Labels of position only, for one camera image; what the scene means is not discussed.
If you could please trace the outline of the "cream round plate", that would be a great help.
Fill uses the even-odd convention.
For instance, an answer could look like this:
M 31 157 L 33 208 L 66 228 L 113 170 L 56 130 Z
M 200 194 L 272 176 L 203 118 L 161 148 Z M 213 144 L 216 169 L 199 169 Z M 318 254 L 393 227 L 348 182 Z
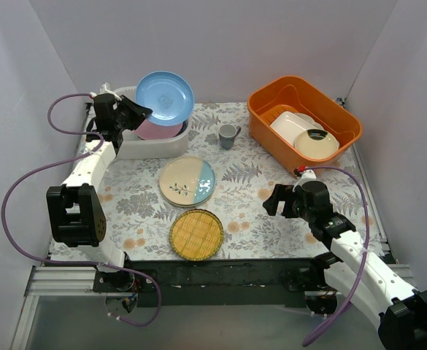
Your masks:
M 322 160 L 338 151 L 339 142 L 328 131 L 309 129 L 296 137 L 294 148 L 307 158 Z

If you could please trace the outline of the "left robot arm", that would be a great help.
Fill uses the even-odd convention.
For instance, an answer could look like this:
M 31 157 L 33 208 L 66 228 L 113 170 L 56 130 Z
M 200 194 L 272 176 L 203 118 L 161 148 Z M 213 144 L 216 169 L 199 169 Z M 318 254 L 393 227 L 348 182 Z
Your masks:
M 124 95 L 92 94 L 95 117 L 83 136 L 83 157 L 59 186 L 46 193 L 53 240 L 82 252 L 96 268 L 111 272 L 109 282 L 125 292 L 133 287 L 134 272 L 124 267 L 126 255 L 107 237 L 107 220 L 98 197 L 104 174 L 119 153 L 124 131 L 135 131 L 152 114 Z

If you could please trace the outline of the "grey ceramic mug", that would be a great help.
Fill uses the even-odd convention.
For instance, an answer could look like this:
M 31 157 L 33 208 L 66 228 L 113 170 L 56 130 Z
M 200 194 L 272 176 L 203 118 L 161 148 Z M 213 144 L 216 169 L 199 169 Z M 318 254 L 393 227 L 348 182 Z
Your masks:
M 224 149 L 231 149 L 235 139 L 240 134 L 242 128 L 231 124 L 222 125 L 219 129 L 220 145 Z

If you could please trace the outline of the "aluminium frame profile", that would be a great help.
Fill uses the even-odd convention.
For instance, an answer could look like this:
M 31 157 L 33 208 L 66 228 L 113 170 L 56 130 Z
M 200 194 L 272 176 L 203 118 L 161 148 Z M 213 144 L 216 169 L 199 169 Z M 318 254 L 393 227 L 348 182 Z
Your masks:
M 26 348 L 41 296 L 89 295 L 92 293 L 95 275 L 96 270 L 91 267 L 33 267 L 10 348 Z

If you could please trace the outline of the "floral table mat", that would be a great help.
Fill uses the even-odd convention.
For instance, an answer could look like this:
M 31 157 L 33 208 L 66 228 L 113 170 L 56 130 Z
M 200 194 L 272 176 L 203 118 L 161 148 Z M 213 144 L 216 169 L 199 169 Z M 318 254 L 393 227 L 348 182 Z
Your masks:
M 326 251 L 300 219 L 270 217 L 262 203 L 277 183 L 294 178 L 248 131 L 244 103 L 197 104 L 188 132 L 189 155 L 206 160 L 217 177 L 212 196 L 202 208 L 223 224 L 219 259 L 314 257 Z M 221 147 L 219 129 L 242 128 L 234 145 Z M 159 190 L 164 159 L 116 160 L 99 186 L 107 218 L 107 236 L 132 260 L 174 260 L 169 230 L 182 208 L 170 204 Z

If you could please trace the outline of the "white round plate in bin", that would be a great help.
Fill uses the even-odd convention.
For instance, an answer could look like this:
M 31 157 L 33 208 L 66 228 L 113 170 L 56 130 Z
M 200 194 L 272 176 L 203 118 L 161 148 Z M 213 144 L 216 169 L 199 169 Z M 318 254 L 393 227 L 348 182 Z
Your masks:
M 298 117 L 300 117 L 301 119 L 303 119 L 303 120 L 307 121 L 309 124 L 312 124 L 312 125 L 313 125 L 313 127 L 314 127 L 315 129 L 319 129 L 319 130 L 323 130 L 323 129 L 324 129 L 324 127 L 323 127 L 320 123 L 316 122 L 316 121 L 315 121 L 312 117 L 310 117 L 308 114 L 304 114 L 304 113 L 296 112 L 296 113 L 295 113 L 295 115 L 297 115 L 297 116 L 298 116 Z

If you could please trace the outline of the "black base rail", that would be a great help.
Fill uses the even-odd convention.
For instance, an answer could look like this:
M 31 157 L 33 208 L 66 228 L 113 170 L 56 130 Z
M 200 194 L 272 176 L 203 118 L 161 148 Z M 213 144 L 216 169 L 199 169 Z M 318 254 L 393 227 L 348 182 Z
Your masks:
M 140 308 L 163 306 L 276 305 L 308 308 L 332 314 L 341 298 L 323 278 L 323 270 L 336 258 L 324 253 L 316 258 L 251 260 L 127 261 L 126 267 L 142 272 L 96 273 L 93 291 L 136 295 Z

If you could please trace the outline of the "woven bamboo tray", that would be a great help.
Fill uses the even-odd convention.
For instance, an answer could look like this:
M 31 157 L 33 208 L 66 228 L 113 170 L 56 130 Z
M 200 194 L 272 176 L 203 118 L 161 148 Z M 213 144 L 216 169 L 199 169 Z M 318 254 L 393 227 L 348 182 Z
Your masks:
M 169 231 L 173 250 L 189 261 L 204 261 L 218 253 L 224 239 L 221 221 L 210 211 L 192 209 L 182 213 Z

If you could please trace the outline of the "orange plastic bin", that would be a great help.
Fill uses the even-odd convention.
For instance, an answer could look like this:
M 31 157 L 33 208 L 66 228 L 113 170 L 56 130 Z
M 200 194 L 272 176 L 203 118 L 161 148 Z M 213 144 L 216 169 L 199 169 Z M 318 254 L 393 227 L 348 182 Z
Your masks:
M 362 133 L 361 122 L 301 77 L 284 76 L 250 95 L 249 134 L 284 168 L 293 171 L 299 166 L 327 166 L 343 156 L 346 149 Z M 295 148 L 300 136 L 317 144 L 328 143 L 328 155 L 315 157 L 304 148 Z

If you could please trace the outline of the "light blue bear plate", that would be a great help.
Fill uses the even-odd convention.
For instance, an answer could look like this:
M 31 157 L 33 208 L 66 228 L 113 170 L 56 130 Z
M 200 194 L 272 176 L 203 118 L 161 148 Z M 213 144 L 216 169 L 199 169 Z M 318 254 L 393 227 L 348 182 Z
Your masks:
M 184 123 L 191 115 L 195 98 L 190 85 L 169 71 L 154 71 L 136 86 L 135 102 L 152 110 L 148 120 L 160 126 Z

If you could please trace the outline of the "white rectangular dish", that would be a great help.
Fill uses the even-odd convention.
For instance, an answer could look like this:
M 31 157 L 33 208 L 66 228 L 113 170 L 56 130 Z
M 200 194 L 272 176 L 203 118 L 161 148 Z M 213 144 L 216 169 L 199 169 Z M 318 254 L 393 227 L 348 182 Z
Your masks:
M 314 128 L 312 124 L 289 111 L 281 113 L 270 127 L 292 146 L 301 133 Z

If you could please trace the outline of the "cream and blue plate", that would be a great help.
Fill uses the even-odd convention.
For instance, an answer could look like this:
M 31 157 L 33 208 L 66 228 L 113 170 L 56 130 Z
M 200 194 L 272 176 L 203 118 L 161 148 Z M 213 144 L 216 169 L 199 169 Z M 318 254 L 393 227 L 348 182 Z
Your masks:
M 169 162 L 161 171 L 159 188 L 176 206 L 189 207 L 205 202 L 214 192 L 216 175 L 204 159 L 184 156 Z

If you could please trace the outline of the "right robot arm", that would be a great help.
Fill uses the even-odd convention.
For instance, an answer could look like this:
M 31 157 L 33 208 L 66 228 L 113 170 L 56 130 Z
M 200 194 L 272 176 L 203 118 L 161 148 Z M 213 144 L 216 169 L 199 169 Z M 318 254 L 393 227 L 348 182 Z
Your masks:
M 331 287 L 347 297 L 374 325 L 385 349 L 427 349 L 427 290 L 417 290 L 363 246 L 355 226 L 334 211 L 324 183 L 278 184 L 263 207 L 274 216 L 279 203 L 284 217 L 307 222 L 335 256 L 309 272 L 315 288 Z

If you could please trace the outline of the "pink plate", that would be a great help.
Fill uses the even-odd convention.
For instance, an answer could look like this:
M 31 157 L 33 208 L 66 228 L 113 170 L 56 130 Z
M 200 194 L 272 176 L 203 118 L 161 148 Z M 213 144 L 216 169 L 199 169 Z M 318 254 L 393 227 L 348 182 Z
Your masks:
M 156 125 L 149 120 L 145 120 L 135 131 L 142 140 L 158 140 L 158 139 L 170 139 L 175 137 L 182 129 L 183 124 L 177 124 L 172 126 Z

